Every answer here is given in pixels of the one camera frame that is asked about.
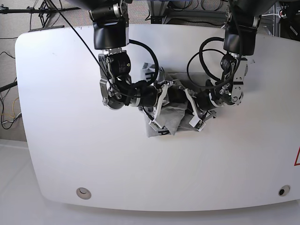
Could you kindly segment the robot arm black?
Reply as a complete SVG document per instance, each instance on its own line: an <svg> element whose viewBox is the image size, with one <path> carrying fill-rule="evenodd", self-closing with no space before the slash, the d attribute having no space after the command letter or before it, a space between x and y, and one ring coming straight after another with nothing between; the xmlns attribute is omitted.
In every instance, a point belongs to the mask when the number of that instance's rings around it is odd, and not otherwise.
<svg viewBox="0 0 300 225"><path fill-rule="evenodd" d="M273 0L230 0L226 12L225 36L203 41L196 54L206 75L205 85L191 100L191 106L202 120L213 116L214 109L224 105L239 105L243 99L244 77L247 74L247 56L254 54L255 41L261 17L275 2ZM208 43L223 42L220 78L213 75L204 62L203 53Z"/></svg>
<svg viewBox="0 0 300 225"><path fill-rule="evenodd" d="M98 56L100 67L100 90L104 105L118 110L123 106L153 108L162 100L162 105L185 104L187 98L177 85L168 87L163 95L163 85L158 83L159 64L154 52L144 43L129 39L128 5L130 0L75 0L79 8L88 10L94 28L94 48L101 50ZM122 48L128 44L147 50L154 70L146 79L133 82L130 76L131 61Z"/></svg>

